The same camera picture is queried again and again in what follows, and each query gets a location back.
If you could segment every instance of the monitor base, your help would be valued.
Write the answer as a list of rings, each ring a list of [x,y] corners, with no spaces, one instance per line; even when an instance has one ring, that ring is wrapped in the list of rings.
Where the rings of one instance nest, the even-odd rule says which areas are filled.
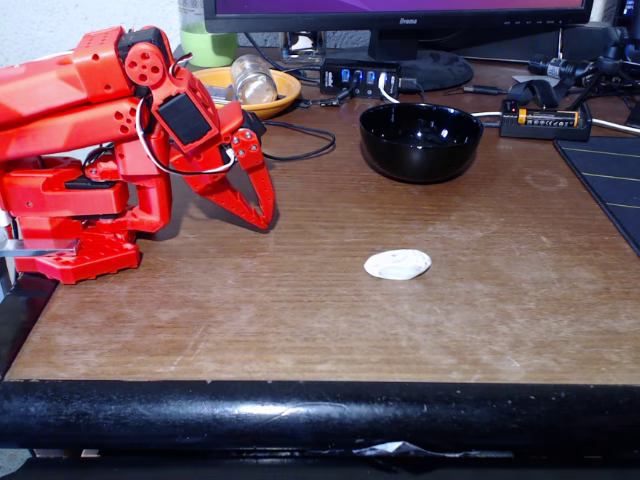
[[[349,60],[378,61],[369,55],[367,47],[340,49],[327,53],[327,56]],[[418,50],[415,60],[388,61],[400,63],[401,76],[416,78],[425,91],[457,87],[473,78],[473,68],[469,62],[449,52]]]

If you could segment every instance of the monitor stand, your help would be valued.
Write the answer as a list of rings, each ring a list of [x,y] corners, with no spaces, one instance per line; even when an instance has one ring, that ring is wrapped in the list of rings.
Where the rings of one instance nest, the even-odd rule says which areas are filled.
[[[416,78],[425,91],[457,87],[473,78],[469,63],[449,52],[422,50],[420,31],[371,32],[369,48],[346,48],[327,53],[331,58],[400,63],[403,77]]]

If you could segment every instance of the yellow battery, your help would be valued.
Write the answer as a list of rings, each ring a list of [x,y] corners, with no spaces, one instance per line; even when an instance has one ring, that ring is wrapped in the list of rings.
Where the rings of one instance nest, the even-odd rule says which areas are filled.
[[[518,123],[520,125],[577,128],[579,122],[580,112],[528,110],[526,108],[521,108],[518,111]]]

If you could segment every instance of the black bowl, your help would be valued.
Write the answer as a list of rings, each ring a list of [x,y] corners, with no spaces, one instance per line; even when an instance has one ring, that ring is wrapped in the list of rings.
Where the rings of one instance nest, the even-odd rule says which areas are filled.
[[[472,115],[441,105],[391,103],[360,116],[368,163],[410,183],[443,182],[464,173],[483,130]]]

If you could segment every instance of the black mat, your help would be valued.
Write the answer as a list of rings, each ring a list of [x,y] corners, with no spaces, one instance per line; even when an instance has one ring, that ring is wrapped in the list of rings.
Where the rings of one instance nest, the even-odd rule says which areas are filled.
[[[640,255],[640,138],[591,137],[555,145]]]

